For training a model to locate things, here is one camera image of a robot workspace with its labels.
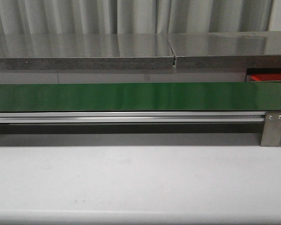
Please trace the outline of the grey stone slab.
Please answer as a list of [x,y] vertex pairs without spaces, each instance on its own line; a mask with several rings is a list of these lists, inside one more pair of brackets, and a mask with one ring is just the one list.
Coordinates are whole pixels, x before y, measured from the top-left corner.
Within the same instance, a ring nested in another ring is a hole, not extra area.
[[168,35],[179,69],[281,68],[281,31]]
[[0,35],[0,70],[171,69],[164,34]]

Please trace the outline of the grey stone slab right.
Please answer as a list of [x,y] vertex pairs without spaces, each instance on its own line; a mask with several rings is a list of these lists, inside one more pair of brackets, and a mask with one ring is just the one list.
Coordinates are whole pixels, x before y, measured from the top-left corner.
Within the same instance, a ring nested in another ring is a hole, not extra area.
[[281,31],[168,35],[179,69],[281,68]]

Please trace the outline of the green conveyor belt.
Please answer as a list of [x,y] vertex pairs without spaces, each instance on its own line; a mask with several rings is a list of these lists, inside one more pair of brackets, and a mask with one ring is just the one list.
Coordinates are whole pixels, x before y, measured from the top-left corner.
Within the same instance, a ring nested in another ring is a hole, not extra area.
[[281,111],[281,82],[0,84],[0,112]]

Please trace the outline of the white pleated curtain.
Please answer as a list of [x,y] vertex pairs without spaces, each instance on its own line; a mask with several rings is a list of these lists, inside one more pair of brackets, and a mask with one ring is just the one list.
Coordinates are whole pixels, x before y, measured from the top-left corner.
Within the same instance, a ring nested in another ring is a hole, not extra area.
[[281,0],[0,0],[0,34],[281,31]]

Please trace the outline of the steel conveyor support bracket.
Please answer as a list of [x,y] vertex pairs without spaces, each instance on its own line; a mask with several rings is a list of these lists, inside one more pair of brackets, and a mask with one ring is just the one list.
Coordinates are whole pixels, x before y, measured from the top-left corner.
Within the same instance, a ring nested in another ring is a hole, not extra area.
[[281,111],[266,112],[261,147],[277,147],[281,141]]

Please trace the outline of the red plastic tray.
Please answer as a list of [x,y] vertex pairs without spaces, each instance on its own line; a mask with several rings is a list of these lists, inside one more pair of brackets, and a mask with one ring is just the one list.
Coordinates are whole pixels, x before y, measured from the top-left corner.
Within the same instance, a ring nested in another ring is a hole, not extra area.
[[269,82],[269,81],[281,82],[281,74],[254,74],[251,75],[251,79],[256,82]]

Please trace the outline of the grey stone slab left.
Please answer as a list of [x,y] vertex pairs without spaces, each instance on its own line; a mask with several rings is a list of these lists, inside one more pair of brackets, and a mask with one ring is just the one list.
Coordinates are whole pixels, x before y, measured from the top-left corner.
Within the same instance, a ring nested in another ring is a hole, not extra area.
[[171,69],[164,34],[0,35],[0,70]]

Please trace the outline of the aluminium conveyor side rail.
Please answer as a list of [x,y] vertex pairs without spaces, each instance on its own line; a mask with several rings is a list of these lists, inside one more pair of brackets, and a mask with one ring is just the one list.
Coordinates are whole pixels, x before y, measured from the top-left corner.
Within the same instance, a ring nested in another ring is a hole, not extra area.
[[263,122],[265,112],[0,112],[0,123]]

